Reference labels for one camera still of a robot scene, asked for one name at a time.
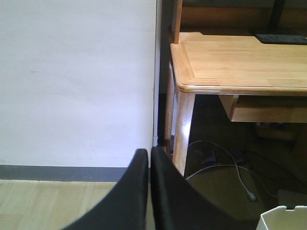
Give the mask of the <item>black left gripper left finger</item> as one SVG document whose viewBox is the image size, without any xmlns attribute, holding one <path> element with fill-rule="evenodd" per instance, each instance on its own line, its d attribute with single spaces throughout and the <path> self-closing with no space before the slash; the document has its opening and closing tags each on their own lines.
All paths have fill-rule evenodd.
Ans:
<svg viewBox="0 0 307 230">
<path fill-rule="evenodd" d="M 137 149 L 111 191 L 65 230 L 144 230 L 148 196 L 148 153 Z"/>
</svg>

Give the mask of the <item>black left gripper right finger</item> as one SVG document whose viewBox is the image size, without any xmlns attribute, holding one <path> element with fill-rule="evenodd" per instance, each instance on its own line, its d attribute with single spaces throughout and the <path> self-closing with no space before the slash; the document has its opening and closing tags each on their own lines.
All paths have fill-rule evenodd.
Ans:
<svg viewBox="0 0 307 230">
<path fill-rule="evenodd" d="M 250 230 L 201 196 L 164 149 L 151 149 L 151 197 L 157 230 Z"/>
</svg>

